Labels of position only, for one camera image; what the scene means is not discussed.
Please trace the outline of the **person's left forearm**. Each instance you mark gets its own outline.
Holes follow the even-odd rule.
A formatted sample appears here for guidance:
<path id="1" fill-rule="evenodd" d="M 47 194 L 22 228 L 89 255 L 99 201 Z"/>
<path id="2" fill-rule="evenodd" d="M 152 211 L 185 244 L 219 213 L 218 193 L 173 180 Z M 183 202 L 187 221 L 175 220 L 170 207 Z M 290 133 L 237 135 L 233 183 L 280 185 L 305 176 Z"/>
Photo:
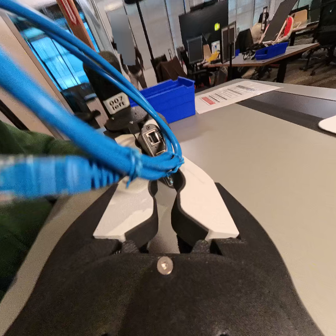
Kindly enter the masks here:
<path id="1" fill-rule="evenodd" d="M 0 154 L 1 155 L 76 155 L 86 154 L 72 142 L 55 137 L 23 131 L 0 122 Z"/>

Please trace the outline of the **wooden post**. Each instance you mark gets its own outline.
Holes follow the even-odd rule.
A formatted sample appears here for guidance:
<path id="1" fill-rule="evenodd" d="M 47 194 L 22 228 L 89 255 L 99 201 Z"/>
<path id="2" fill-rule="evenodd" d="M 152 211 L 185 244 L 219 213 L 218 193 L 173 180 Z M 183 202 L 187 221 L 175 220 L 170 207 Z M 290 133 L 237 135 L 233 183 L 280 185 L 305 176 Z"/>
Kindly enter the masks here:
<path id="1" fill-rule="evenodd" d="M 78 9 L 73 0 L 57 0 L 58 6 L 60 7 L 62 14 L 64 15 L 69 28 L 71 29 L 74 36 L 84 42 L 92 50 L 95 51 L 94 44 L 88 35 L 88 32 L 84 26 L 84 23 L 79 15 Z"/>

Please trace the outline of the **blue plastic bin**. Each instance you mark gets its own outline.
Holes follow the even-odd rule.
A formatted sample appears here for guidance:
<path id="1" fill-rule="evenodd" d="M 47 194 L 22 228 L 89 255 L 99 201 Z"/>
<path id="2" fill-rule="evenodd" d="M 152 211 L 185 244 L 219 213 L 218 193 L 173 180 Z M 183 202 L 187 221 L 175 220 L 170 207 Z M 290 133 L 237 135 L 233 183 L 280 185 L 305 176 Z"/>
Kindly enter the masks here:
<path id="1" fill-rule="evenodd" d="M 288 44 L 289 42 L 283 42 L 258 49 L 254 54 L 254 59 L 263 61 L 282 55 L 286 52 Z"/>
<path id="2" fill-rule="evenodd" d="M 191 79 L 169 79 L 140 93 L 168 124 L 195 115 L 195 82 Z"/>

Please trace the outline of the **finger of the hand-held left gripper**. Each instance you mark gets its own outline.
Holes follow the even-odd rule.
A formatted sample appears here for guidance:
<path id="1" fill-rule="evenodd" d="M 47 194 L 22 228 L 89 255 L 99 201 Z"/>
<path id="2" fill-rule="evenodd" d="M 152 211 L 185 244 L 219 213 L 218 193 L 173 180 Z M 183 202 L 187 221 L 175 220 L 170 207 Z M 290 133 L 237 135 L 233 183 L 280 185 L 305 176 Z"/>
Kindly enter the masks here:
<path id="1" fill-rule="evenodd" d="M 137 143 L 137 139 L 133 134 L 122 134 L 115 138 L 117 144 L 123 147 L 129 147 L 137 150 L 139 153 L 142 153 L 141 147 Z"/>

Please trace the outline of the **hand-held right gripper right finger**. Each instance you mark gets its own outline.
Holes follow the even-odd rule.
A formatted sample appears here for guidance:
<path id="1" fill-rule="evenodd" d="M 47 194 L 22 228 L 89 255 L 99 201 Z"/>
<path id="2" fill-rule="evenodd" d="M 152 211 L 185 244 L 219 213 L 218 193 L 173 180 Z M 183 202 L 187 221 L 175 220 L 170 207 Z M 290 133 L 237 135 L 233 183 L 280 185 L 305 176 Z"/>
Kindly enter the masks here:
<path id="1" fill-rule="evenodd" d="M 237 238 L 239 231 L 213 179 L 186 157 L 174 174 L 171 225 L 189 246 L 199 240 Z"/>

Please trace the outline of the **large black monitor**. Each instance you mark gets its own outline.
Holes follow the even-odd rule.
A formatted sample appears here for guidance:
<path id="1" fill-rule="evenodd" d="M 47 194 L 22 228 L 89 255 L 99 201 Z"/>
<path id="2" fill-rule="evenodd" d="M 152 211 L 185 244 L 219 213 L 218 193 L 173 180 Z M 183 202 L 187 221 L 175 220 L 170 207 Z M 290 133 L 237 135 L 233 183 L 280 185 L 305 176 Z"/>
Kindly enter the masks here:
<path id="1" fill-rule="evenodd" d="M 204 7 L 178 16 L 183 47 L 187 49 L 187 40 L 203 36 L 211 47 L 220 41 L 221 29 L 229 24 L 229 1 L 210 1 Z"/>

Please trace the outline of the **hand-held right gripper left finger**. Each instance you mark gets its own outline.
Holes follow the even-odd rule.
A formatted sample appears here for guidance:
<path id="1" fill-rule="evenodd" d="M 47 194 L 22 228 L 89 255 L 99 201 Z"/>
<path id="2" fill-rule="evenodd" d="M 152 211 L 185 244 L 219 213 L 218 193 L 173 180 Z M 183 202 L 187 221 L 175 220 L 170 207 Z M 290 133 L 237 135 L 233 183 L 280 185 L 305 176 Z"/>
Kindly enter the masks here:
<path id="1" fill-rule="evenodd" d="M 123 179 L 109 201 L 94 233 L 95 239 L 131 240 L 146 245 L 158 232 L 156 181 L 136 179 L 129 187 Z"/>

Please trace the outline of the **laminated paper sheet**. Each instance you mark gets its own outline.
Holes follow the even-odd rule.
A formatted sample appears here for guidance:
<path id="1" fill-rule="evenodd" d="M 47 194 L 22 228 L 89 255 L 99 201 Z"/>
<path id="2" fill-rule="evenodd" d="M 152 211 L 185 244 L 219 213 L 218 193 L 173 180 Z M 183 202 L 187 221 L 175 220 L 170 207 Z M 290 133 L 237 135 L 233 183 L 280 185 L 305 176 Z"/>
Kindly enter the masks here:
<path id="1" fill-rule="evenodd" d="M 226 107 L 259 95 L 274 91 L 279 87 L 250 80 L 237 82 L 211 90 L 195 97 L 195 111 L 203 114 Z"/>

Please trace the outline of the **black ethernet switch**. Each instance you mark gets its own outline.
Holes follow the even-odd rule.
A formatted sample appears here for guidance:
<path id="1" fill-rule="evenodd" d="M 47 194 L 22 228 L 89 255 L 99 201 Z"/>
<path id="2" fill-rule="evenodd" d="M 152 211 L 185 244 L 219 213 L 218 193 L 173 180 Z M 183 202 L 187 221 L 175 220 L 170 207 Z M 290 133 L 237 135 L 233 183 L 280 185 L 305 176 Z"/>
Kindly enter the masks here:
<path id="1" fill-rule="evenodd" d="M 165 139 L 156 124 L 145 124 L 136 139 L 137 146 L 148 156 L 156 157 L 167 151 Z"/>

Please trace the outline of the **green hoodie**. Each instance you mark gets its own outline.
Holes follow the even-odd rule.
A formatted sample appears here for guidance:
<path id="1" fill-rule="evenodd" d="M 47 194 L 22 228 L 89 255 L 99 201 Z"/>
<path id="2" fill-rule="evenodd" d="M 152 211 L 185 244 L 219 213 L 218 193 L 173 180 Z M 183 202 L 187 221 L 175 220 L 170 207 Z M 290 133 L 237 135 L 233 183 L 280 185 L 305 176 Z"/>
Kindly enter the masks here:
<path id="1" fill-rule="evenodd" d="M 31 246 L 52 211 L 45 198 L 11 202 L 0 208 L 0 300 L 15 281 Z"/>

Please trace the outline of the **instruction board on white stand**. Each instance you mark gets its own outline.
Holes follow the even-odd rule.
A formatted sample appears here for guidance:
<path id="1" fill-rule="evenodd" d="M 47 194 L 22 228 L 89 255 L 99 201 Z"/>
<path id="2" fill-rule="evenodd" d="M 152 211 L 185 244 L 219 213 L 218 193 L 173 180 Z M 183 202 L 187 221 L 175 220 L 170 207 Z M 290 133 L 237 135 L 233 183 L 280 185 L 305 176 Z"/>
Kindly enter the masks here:
<path id="1" fill-rule="evenodd" d="M 321 120 L 318 123 L 318 127 L 324 131 L 336 134 L 336 116 Z"/>

